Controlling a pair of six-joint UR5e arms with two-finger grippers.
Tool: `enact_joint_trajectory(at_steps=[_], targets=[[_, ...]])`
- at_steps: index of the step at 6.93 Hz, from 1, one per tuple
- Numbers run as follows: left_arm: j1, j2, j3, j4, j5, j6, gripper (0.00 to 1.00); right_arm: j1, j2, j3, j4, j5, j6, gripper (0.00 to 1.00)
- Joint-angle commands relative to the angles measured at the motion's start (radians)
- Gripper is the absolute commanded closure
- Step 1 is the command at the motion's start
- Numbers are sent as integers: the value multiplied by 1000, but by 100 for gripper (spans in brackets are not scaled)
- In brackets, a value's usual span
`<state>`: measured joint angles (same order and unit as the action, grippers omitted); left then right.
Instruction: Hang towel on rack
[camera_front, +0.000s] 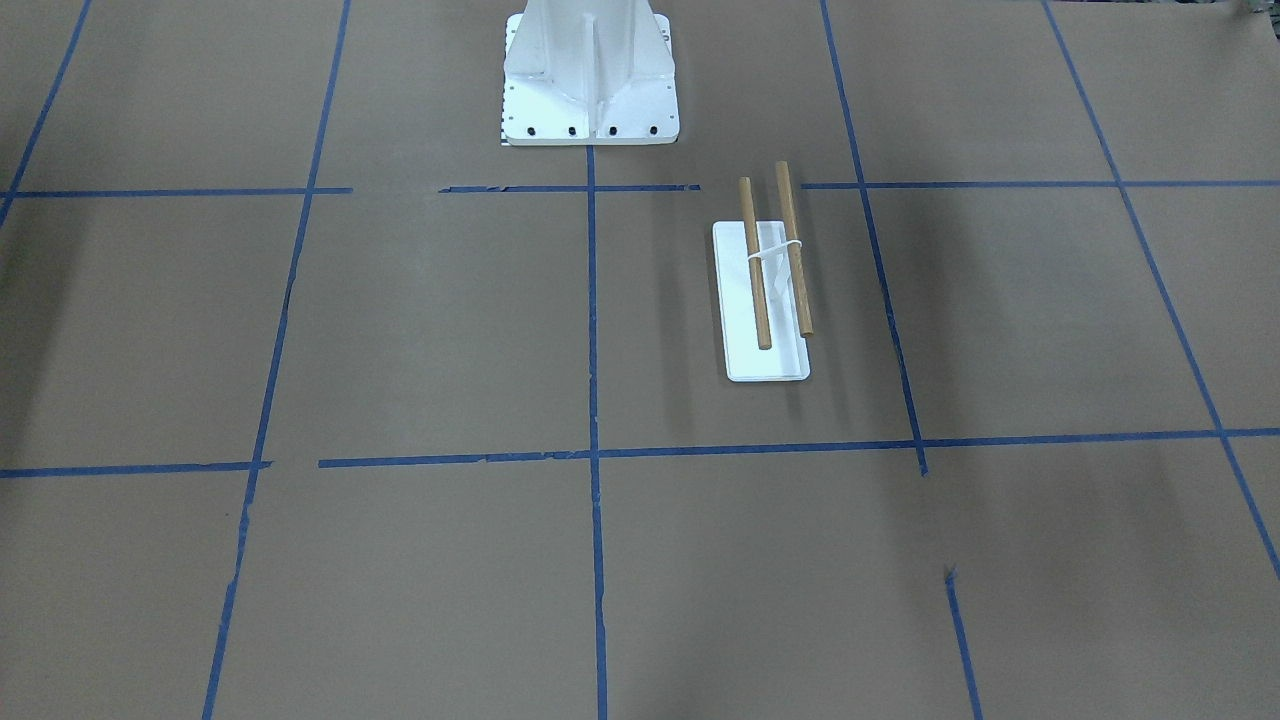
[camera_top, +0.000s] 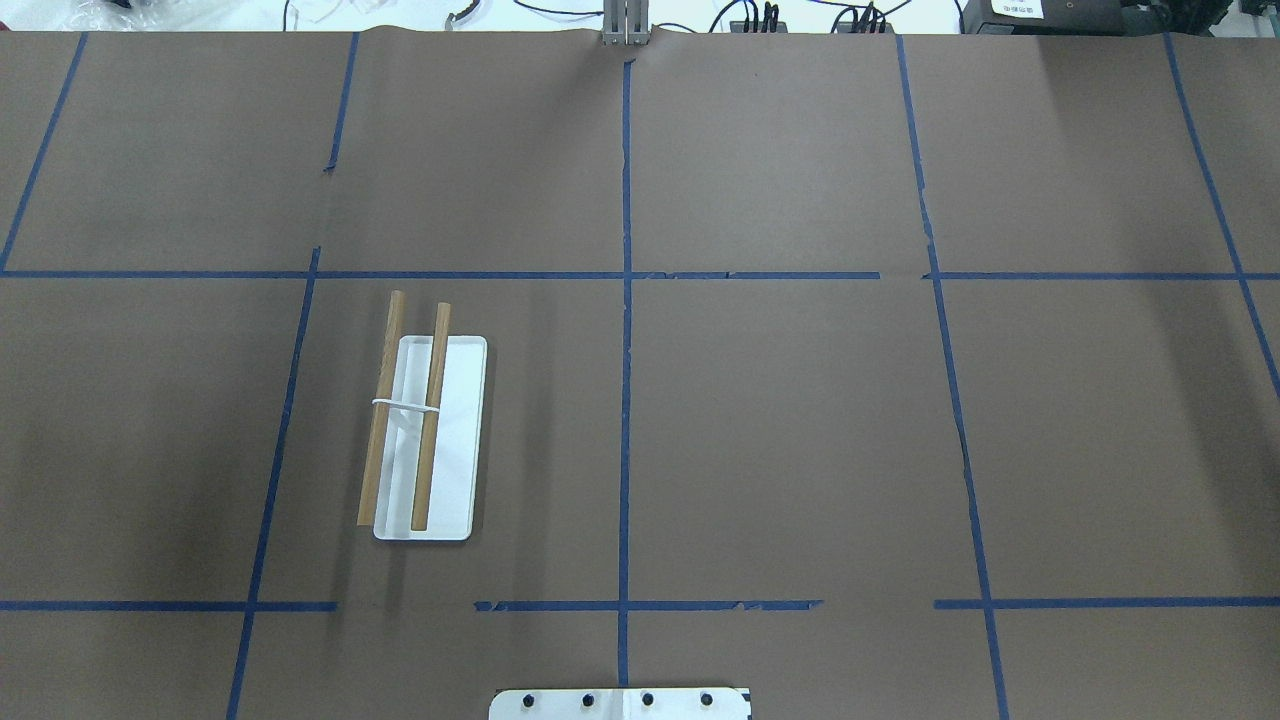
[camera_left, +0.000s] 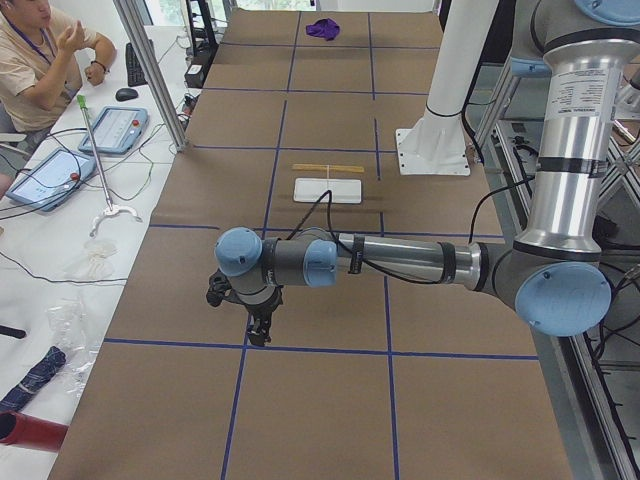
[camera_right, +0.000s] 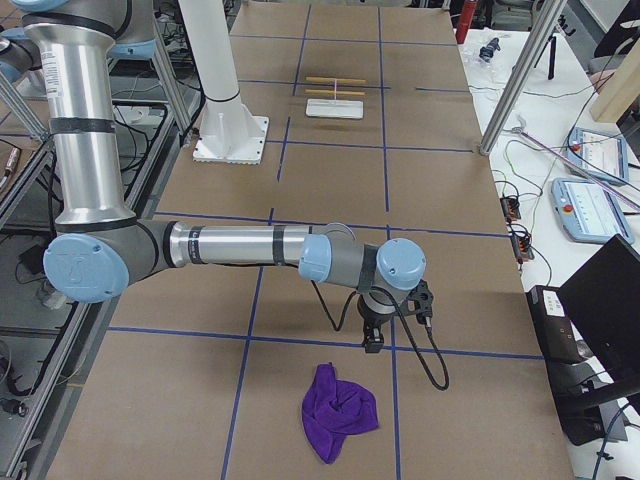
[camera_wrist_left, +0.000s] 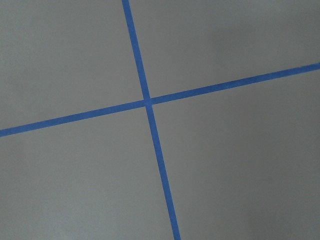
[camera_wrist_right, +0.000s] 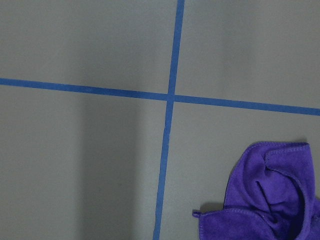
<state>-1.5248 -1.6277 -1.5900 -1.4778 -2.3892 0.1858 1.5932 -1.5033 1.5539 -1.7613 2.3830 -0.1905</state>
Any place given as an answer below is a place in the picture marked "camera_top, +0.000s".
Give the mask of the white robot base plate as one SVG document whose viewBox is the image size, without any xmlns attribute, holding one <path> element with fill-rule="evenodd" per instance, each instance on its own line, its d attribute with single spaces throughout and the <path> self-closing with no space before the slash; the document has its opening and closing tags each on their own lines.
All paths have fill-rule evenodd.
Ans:
<svg viewBox="0 0 1280 720">
<path fill-rule="evenodd" d="M 489 719 L 751 719 L 750 693 L 732 687 L 508 689 Z"/>
</svg>

